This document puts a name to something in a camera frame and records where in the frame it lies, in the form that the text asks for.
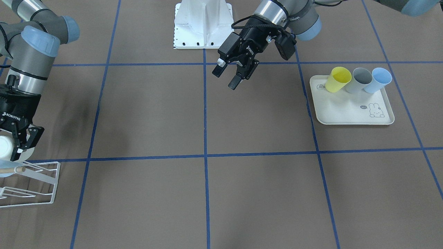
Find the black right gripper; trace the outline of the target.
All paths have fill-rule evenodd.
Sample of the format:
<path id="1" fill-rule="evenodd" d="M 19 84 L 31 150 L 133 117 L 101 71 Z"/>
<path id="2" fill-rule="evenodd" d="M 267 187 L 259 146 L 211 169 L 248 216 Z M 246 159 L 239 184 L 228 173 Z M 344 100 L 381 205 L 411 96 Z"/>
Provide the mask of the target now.
<path id="1" fill-rule="evenodd" d="M 6 84 L 0 87 L 1 129 L 13 137 L 11 161 L 25 161 L 37 146 L 45 129 L 33 126 L 40 94 L 28 94 Z"/>

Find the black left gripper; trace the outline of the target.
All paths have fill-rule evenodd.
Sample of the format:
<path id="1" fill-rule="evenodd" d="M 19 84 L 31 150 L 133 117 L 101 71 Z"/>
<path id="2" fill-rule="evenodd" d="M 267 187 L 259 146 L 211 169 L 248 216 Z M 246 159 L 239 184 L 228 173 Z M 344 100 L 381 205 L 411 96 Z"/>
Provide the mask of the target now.
<path id="1" fill-rule="evenodd" d="M 232 32 L 219 47 L 220 58 L 212 74 L 220 77 L 230 63 L 237 63 L 236 75 L 228 84 L 231 90 L 236 90 L 257 68 L 259 61 L 255 56 L 264 52 L 270 41 L 283 32 L 283 27 L 261 16 L 248 16 L 234 22 L 232 29 L 239 29 L 240 33 Z"/>

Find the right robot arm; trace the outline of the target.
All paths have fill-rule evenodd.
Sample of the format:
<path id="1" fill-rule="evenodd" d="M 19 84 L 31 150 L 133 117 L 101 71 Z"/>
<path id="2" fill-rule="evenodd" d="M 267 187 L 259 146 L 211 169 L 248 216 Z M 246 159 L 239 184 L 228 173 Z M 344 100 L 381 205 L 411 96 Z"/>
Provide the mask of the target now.
<path id="1" fill-rule="evenodd" d="M 80 28 L 70 16 L 58 16 L 41 0 L 5 0 L 22 19 L 1 23 L 1 56 L 9 59 L 1 84 L 1 160 L 22 162 L 30 157 L 44 128 L 33 123 L 60 45 L 79 39 Z"/>

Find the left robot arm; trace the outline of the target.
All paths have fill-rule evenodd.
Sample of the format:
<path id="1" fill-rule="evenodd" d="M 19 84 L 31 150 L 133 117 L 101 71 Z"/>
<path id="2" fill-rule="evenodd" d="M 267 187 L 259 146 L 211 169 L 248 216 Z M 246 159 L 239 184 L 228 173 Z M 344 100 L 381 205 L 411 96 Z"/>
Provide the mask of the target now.
<path id="1" fill-rule="evenodd" d="M 237 63 L 231 89 L 248 80 L 259 65 L 256 55 L 272 41 L 280 57 L 306 55 L 309 62 L 378 62 L 385 55 L 375 45 L 370 25 L 377 19 L 391 33 L 406 30 L 402 21 L 390 17 L 416 18 L 441 0 L 241 0 L 249 16 L 231 23 L 231 33 L 218 50 L 213 70 L 220 77 L 228 64 Z"/>

